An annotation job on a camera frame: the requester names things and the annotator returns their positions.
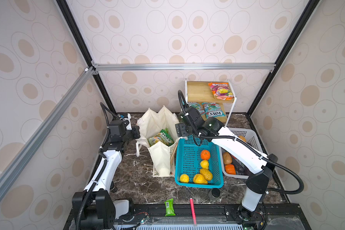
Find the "orange pink snack bag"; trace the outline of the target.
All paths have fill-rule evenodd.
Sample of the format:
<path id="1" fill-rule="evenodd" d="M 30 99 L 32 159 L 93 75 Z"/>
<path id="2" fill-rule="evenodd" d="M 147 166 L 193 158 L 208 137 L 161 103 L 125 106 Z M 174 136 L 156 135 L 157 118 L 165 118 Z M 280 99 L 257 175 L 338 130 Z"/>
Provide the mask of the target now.
<path id="1" fill-rule="evenodd" d="M 234 99 L 234 94 L 228 82 L 210 82 L 208 83 L 208 86 L 211 89 L 214 98 L 223 101 Z"/>

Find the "floral canvas grocery bag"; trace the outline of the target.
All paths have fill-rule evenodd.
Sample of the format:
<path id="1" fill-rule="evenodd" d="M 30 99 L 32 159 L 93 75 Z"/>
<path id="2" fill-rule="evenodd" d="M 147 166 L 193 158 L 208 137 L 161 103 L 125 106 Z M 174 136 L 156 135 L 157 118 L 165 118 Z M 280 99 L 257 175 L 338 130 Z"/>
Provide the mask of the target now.
<path id="1" fill-rule="evenodd" d="M 148 109 L 137 121 L 140 138 L 136 143 L 136 155 L 140 156 L 142 146 L 148 149 L 153 162 L 153 177 L 175 175 L 175 154 L 180 139 L 175 129 L 178 123 L 176 114 L 165 106 L 159 112 Z"/>

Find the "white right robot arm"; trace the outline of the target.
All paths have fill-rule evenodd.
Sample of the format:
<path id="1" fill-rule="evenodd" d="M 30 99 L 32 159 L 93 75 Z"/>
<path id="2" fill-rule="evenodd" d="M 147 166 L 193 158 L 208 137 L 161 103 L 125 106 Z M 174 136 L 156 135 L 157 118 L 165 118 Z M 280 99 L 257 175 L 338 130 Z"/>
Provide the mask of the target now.
<path id="1" fill-rule="evenodd" d="M 258 204 L 263 202 L 267 191 L 295 195 L 304 190 L 302 179 L 292 170 L 278 164 L 278 159 L 274 154 L 266 155 L 251 147 L 214 117 L 203 120 L 198 110 L 188 105 L 181 90 L 178 91 L 178 99 L 182 111 L 179 113 L 181 122 L 175 126 L 177 135 L 179 137 L 193 136 L 194 139 L 207 140 L 216 144 L 237 158 L 251 173 L 246 181 L 247 188 L 244 197 L 234 215 L 237 222 L 252 220 Z M 298 181 L 299 187 L 290 191 L 269 188 L 268 183 L 275 168 L 280 168 L 292 175 Z"/>

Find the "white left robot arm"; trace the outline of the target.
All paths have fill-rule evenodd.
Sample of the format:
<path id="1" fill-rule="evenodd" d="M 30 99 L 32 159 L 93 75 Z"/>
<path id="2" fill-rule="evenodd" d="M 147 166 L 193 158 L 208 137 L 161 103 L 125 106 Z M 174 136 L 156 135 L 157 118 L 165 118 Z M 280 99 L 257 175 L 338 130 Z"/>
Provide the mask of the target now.
<path id="1" fill-rule="evenodd" d="M 101 161 L 89 184 L 72 198 L 77 230 L 112 229 L 117 219 L 131 221 L 134 218 L 133 201 L 113 201 L 110 193 L 116 191 L 113 178 L 125 147 L 140 138 L 139 127 L 131 125 L 130 114 L 117 115 L 103 103 L 100 106 L 106 120 L 106 134 L 98 150 Z"/>

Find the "green yellow snack bag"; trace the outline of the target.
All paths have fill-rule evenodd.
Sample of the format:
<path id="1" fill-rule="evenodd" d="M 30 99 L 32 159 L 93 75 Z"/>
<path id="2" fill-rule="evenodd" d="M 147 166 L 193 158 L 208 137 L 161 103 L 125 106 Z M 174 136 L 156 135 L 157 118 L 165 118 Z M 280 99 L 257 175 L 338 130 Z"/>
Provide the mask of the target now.
<path id="1" fill-rule="evenodd" d="M 162 129 L 159 133 L 155 136 L 148 139 L 148 143 L 150 146 L 153 146 L 157 142 L 161 142 L 166 146 L 171 146 L 174 144 L 174 140 L 169 134 L 168 128 Z"/>

